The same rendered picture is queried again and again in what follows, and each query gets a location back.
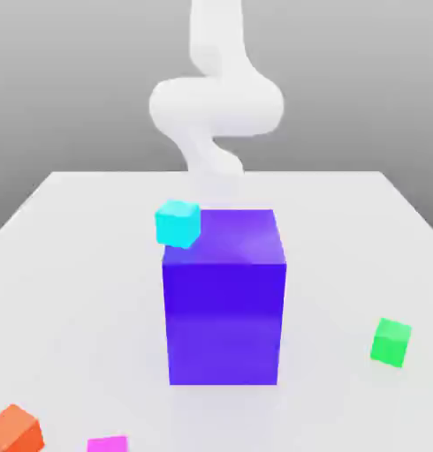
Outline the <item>small magenta cube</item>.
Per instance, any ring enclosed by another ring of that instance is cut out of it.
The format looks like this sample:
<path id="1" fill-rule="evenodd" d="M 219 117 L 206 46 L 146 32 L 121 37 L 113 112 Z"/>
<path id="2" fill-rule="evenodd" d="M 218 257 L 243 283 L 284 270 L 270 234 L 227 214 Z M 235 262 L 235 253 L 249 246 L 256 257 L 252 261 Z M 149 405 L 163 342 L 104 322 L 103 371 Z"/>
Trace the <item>small magenta cube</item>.
<path id="1" fill-rule="evenodd" d="M 128 452 L 128 439 L 124 435 L 89 439 L 87 452 Z"/>

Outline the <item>small green cube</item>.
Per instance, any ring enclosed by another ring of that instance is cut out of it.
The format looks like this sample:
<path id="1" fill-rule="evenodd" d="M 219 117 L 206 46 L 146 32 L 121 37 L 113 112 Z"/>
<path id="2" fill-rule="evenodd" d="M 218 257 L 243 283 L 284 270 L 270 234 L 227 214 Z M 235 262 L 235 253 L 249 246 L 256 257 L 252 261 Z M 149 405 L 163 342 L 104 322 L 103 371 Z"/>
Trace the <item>small green cube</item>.
<path id="1" fill-rule="evenodd" d="M 412 327 L 381 318 L 370 351 L 370 358 L 397 368 L 403 366 Z"/>

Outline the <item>small cyan cube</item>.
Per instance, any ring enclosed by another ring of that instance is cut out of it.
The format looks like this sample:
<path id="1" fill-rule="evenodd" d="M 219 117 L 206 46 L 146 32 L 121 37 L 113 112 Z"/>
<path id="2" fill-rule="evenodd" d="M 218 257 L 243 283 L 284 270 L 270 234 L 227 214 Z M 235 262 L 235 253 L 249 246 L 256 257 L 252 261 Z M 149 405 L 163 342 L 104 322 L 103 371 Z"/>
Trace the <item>small cyan cube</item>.
<path id="1" fill-rule="evenodd" d="M 155 213 L 156 241 L 183 249 L 201 234 L 201 208 L 183 200 L 167 200 Z"/>

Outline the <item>small orange cube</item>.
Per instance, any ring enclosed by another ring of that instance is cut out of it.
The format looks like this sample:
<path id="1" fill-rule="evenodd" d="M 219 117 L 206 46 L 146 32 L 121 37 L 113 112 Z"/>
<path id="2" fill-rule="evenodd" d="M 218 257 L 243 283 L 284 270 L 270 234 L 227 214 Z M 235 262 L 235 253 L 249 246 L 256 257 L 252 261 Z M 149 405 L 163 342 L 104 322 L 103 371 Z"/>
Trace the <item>small orange cube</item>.
<path id="1" fill-rule="evenodd" d="M 16 404 L 0 412 L 0 452 L 41 452 L 44 445 L 37 418 Z"/>

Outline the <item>large purple box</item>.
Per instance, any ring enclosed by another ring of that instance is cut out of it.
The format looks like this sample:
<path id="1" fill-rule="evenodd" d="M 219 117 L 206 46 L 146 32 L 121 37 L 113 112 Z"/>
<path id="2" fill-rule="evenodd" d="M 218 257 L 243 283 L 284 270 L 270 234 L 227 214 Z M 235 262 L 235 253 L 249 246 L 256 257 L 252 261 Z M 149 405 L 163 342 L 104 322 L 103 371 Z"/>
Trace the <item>large purple box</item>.
<path id="1" fill-rule="evenodd" d="M 277 384 L 287 264 L 272 210 L 203 210 L 162 270 L 172 385 Z"/>

